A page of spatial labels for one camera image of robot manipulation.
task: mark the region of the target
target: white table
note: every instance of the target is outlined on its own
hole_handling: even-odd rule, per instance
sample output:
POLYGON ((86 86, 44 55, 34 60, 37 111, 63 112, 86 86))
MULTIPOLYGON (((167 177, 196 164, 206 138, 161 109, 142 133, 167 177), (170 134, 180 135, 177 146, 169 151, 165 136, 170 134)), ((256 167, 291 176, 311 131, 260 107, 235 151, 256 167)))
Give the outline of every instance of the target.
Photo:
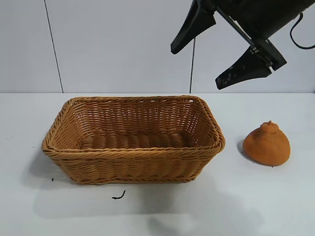
POLYGON ((196 94, 226 147, 195 181, 103 186, 74 184, 40 149, 62 104, 79 95, 0 94, 0 235, 315 235, 315 94, 196 94), (274 168, 238 151, 268 120, 292 149, 274 168))

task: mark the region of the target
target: wicker basket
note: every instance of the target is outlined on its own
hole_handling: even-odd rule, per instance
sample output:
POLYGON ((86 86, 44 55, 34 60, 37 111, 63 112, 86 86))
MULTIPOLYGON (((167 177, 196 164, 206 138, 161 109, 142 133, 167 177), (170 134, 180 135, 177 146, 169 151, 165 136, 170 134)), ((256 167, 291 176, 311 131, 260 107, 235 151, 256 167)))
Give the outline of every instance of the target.
POLYGON ((42 150, 81 184, 188 182, 224 145, 198 97, 77 97, 42 150))

